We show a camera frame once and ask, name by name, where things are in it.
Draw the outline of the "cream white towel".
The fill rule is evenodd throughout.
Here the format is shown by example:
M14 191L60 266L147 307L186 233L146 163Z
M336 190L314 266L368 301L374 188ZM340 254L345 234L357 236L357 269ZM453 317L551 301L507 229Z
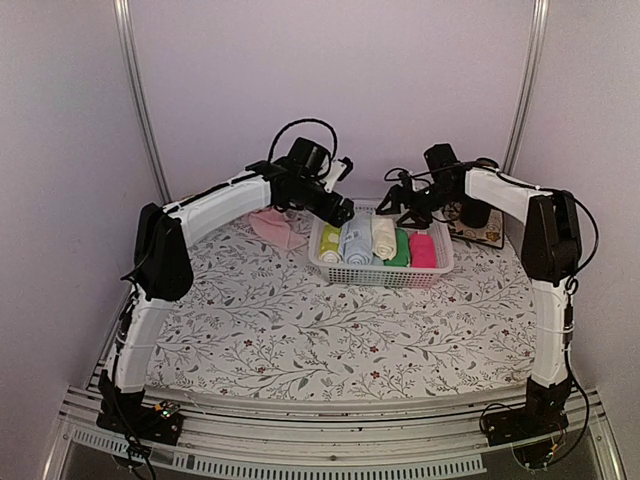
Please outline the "cream white towel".
M373 215L371 219L373 253L381 260L391 260L397 253L394 220L387 216Z

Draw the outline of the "pink towel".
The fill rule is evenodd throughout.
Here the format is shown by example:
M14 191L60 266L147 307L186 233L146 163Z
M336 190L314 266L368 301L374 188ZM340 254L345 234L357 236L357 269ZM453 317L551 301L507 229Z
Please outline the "pink towel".
M282 250L294 250L307 243L304 235L292 229L284 213L271 208L250 213L249 224L258 237Z

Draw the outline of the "white plastic basket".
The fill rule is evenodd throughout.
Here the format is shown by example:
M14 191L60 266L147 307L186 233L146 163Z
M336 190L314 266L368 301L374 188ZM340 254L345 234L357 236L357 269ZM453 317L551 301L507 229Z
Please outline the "white plastic basket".
M325 222L313 218L308 242L308 258L316 267L320 277L328 283L364 286L384 286L391 288L430 288L442 275L454 267L454 251L448 227L438 219L440 212L427 230L406 228L408 234L429 235L434 242L437 260L436 268L391 267L384 265L351 265L327 263L319 259L319 247Z

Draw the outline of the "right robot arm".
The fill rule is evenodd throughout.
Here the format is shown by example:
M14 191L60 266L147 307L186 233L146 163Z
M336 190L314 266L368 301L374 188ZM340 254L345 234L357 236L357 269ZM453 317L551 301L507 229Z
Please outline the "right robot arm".
M572 297L577 275L588 263L582 256L578 218L585 206L569 191L516 180L491 159L462 162L449 144L436 144L423 157L427 169L422 173L395 167L385 174L392 186L377 213L398 214L407 227L427 227L434 212L444 206L477 202L507 214L524 228L520 261L534 293L534 363L524 406L485 414L482 430L514 437L567 427L565 402L577 384L570 367Z

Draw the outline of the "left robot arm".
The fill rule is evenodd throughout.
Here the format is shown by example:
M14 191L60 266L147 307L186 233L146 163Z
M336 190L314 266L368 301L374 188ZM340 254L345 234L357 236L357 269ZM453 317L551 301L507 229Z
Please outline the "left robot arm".
M165 206L150 203L140 212L134 267L124 275L131 290L121 310L118 330L99 380L103 411L128 434L148 426L141 405L147 365L160 329L174 303L193 286L191 248L202 238L253 211L306 210L340 227L354 215L351 200L336 192L353 169L350 158L338 158L299 137L280 157L266 159L185 200Z

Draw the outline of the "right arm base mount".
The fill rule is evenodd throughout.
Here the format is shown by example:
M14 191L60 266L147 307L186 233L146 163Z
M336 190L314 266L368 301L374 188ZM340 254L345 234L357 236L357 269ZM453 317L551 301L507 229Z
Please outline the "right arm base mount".
M550 417L530 415L525 407L491 403L481 413L479 428L490 446L505 445L543 435L561 433L569 426L563 411Z

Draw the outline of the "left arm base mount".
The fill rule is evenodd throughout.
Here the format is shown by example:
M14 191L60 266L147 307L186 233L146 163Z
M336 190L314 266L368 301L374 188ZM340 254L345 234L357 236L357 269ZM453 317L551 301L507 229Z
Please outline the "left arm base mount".
M104 430L122 434L129 440L138 438L176 446L184 420L185 417L181 413L164 417L154 407L120 399L116 405L106 400L102 402L96 425Z

